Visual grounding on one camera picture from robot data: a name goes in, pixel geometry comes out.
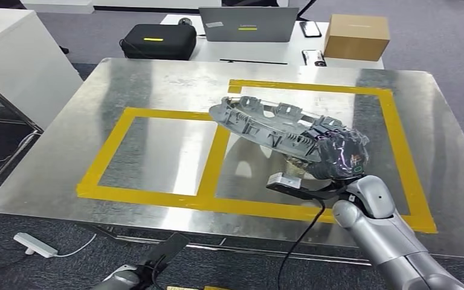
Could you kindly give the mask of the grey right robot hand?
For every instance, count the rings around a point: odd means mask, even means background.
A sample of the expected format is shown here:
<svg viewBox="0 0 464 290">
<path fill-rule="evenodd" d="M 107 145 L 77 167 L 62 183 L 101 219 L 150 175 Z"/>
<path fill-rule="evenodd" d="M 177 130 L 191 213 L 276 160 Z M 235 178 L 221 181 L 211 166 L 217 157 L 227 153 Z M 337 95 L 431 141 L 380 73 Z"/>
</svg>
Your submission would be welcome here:
<svg viewBox="0 0 464 290">
<path fill-rule="evenodd" d="M 348 179 L 364 173 L 369 154 L 369 138 L 346 126 L 313 125 L 302 133 L 316 141 L 319 162 L 287 156 L 288 163 L 315 179 Z"/>
</svg>

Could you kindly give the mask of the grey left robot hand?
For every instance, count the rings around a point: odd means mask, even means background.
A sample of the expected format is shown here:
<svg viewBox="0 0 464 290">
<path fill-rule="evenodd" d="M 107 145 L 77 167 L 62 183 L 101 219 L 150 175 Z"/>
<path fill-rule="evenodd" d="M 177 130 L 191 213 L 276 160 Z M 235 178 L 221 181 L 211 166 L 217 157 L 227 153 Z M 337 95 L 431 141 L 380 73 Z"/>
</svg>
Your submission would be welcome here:
<svg viewBox="0 0 464 290">
<path fill-rule="evenodd" d="M 164 242 L 153 246 L 146 257 L 141 259 L 134 271 L 139 276 L 140 282 L 133 289 L 162 290 L 163 287 L 157 282 L 158 276 L 188 243 L 189 239 L 187 237 L 180 233 L 174 233 Z"/>
</svg>

